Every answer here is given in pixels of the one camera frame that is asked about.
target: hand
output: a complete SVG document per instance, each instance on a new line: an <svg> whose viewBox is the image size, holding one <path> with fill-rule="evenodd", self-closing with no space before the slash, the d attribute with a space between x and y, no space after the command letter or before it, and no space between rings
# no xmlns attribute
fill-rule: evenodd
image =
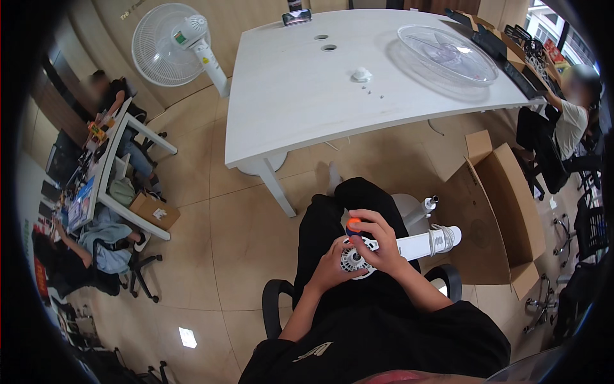
<svg viewBox="0 0 614 384"><path fill-rule="evenodd" d="M330 249L324 256L320 258L316 270L305 286L306 289L314 289L318 294L323 294L334 286L338 286L344 281L362 276L367 273L366 269L359 269L353 272L345 272L341 269L341 251L343 249L353 248L352 244L344 244L343 240L347 236L341 236L333 241Z"/></svg>
<svg viewBox="0 0 614 384"><path fill-rule="evenodd" d="M60 239L64 240L66 238L66 231L64 231L64 227L62 226L62 223L60 223L58 219L54 218L53 226L55 230L58 231L58 234L60 235Z"/></svg>
<svg viewBox="0 0 614 384"><path fill-rule="evenodd" d="M378 212L369 210L351 210L349 215L369 220L370 222L353 222L349 227L356 232L369 232L378 241L379 249L372 251L367 248L360 236L352 236L352 242L358 253L365 260L382 272L394 277L396 273L404 271L409 263L398 253L397 236L394 229Z"/></svg>

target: black pants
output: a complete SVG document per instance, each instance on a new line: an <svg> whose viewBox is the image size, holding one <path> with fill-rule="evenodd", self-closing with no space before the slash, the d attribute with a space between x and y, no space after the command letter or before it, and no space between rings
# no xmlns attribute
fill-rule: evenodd
<svg viewBox="0 0 614 384"><path fill-rule="evenodd" d="M397 238L407 237L407 229L392 197L375 184L353 178L335 189L335 197L314 195L298 232L298 267L294 279L292 307L296 307L305 284L311 279L320 258L328 252L333 240L345 235L341 226L343 208L364 208L379 212L394 229ZM366 233L365 237L373 239ZM420 272L417 260L410 264ZM316 310L313 324L330 312L349 306L378 304L399 313L413 315L415 309L403 288L388 274L375 271L362 280L349 280L326 292Z"/></svg>
<svg viewBox="0 0 614 384"><path fill-rule="evenodd" d="M539 113L531 111L527 107L522 107L518 112L516 142L527 151L534 151L540 142L537 135L548 135L552 138L554 123Z"/></svg>

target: small brown box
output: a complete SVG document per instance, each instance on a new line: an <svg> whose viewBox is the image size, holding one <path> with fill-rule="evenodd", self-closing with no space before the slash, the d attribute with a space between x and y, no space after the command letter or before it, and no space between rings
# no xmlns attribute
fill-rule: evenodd
<svg viewBox="0 0 614 384"><path fill-rule="evenodd" d="M169 230L181 216L177 208L146 192L139 192L130 205L130 211L163 230Z"/></svg>

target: desk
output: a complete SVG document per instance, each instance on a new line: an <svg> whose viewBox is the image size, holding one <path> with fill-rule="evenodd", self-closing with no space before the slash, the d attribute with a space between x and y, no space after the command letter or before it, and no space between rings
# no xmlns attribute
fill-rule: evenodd
<svg viewBox="0 0 614 384"><path fill-rule="evenodd" d="M107 135L109 137L109 144L107 144L107 150L98 160L98 164L96 165L96 167L92 169L94 181L90 194L90 201L100 202L108 206L112 211L115 211L118 215L130 221L134 225L137 225L138 227L148 232L151 232L152 234L163 240L170 240L170 233L153 225L149 221L138 216L136 213L131 212L128 208L115 201L115 199L113 199L110 195L106 193L107 187L109 185L109 178L111 176L111 169L113 169L114 164L124 166L125 161L128 160L128 158L126 157L124 159L117 159L115 156L115 154L117 153L117 148L119 147L119 142L127 126L130 126L130 128L133 128L139 133L143 134L147 139L166 149L171 154L174 155L177 153L177 148L170 145L169 142L158 136L155 132L147 128L145 125L140 123L140 121L136 120L133 116L127 113L128 106L131 102L132 98L129 98L124 102L119 112L115 115L115 125L113 126L113 128L110 128L107 131ZM72 230L78 229L79 227L90 222L94 218L94 207L95 204L91 203L88 210L87 220L84 220L80 223L78 227Z"/></svg>
<svg viewBox="0 0 614 384"><path fill-rule="evenodd" d="M486 88L437 84L444 79L401 46L397 30L407 24L460 35L460 24L445 16L392 9L325 12L309 23L243 32L228 105L226 166L258 169L292 217L269 161L275 155L405 123L546 103L528 100L501 70ZM328 38L317 40L322 34ZM327 44L337 48L324 51ZM373 74L370 82L351 80L359 66Z"/></svg>

